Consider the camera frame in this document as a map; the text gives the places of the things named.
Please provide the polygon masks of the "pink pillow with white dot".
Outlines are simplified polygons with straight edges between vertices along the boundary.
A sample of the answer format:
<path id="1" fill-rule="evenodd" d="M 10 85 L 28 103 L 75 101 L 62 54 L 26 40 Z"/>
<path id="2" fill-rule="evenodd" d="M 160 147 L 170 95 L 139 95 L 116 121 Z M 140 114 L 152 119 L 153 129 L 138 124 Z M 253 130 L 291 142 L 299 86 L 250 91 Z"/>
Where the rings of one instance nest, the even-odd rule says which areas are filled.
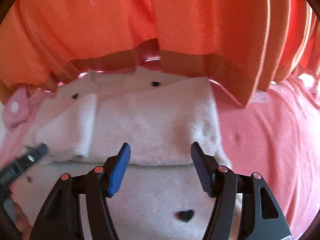
<path id="1" fill-rule="evenodd" d="M 48 92 L 37 90 L 29 95 L 26 88 L 19 88 L 4 105 L 3 121 L 9 131 L 13 131 L 19 124 L 30 118 L 37 105 L 47 97 Z"/>

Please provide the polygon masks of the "orange curtain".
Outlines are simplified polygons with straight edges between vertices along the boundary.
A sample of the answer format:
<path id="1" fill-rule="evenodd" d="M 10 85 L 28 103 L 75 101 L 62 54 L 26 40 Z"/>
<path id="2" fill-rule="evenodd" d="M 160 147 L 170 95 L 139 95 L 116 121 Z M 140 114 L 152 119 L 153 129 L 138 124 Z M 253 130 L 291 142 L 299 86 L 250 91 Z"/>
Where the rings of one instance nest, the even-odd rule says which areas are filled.
<path id="1" fill-rule="evenodd" d="M 291 74 L 319 78 L 319 13 L 308 0 L 1 0 L 2 102 L 153 57 L 246 106 Z"/>

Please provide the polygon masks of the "pink patterned bed blanket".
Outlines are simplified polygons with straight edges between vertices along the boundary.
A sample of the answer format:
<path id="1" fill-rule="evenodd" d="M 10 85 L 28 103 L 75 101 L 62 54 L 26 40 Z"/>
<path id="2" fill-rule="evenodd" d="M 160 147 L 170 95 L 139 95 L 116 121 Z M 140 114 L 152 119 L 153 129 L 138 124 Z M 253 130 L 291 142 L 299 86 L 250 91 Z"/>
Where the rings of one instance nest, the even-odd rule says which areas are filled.
<path id="1" fill-rule="evenodd" d="M 212 88 L 233 171 L 261 173 L 299 239 L 319 210 L 319 106 L 296 78 L 261 92 L 246 109 Z M 214 200 L 193 165 L 131 165 L 108 205 L 121 239 L 201 239 Z"/>

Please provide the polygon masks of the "pink sweater with black hearts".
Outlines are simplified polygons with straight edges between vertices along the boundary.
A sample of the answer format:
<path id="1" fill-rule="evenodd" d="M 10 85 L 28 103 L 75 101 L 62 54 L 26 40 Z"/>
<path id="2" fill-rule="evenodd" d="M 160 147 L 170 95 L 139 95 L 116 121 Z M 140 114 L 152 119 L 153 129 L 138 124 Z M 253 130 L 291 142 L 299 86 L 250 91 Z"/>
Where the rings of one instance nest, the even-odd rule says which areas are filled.
<path id="1" fill-rule="evenodd" d="M 108 207 L 121 239 L 201 239 L 214 200 L 204 193 L 191 159 L 204 153 L 230 166 L 210 82 L 137 68 L 91 72 L 45 99 L 23 138 L 49 153 L 14 186 L 31 221 L 62 173 L 86 174 L 131 147 L 119 192 Z"/>

